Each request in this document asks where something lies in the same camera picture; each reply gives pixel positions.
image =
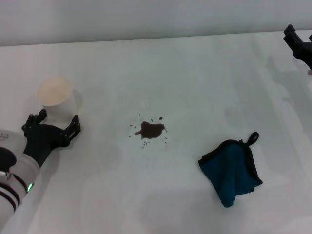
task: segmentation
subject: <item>green indicator light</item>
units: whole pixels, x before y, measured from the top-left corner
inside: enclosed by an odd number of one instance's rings
[[[34,186],[34,184],[30,184],[30,185],[28,186],[27,192],[29,192],[33,186]]]

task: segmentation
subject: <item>blue microfiber cloth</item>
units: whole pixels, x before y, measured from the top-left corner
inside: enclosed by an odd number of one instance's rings
[[[226,140],[198,161],[224,207],[232,206],[235,196],[253,192],[254,187],[262,184],[249,148],[258,137],[259,133],[254,132],[246,143]]]

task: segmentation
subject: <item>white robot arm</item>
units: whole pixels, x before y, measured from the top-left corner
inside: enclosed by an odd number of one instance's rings
[[[80,132],[77,115],[65,130],[40,124],[45,118],[44,109],[30,115],[22,127],[24,136],[0,130],[0,232],[31,190],[50,152],[67,147]]]

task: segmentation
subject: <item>black towel trim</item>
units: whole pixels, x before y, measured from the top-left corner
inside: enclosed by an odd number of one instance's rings
[[[244,158],[245,158],[245,165],[247,168],[247,171],[251,178],[258,181],[259,184],[262,184],[262,180],[259,178],[257,170],[255,168],[254,164],[254,157],[251,149],[249,148],[250,145],[254,144],[259,137],[259,133],[254,132],[249,137],[248,141],[246,143],[243,142],[243,140],[237,141],[237,140],[226,140],[222,142],[215,150],[211,151],[210,153],[204,155],[201,157],[201,159],[198,161],[199,165],[209,161],[210,159],[214,158],[221,150],[223,150],[225,147],[229,145],[237,144],[240,147],[242,147],[244,151]]]

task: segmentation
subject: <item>white wall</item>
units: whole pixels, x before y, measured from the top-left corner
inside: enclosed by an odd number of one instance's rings
[[[1,0],[0,45],[312,29],[311,0]]]

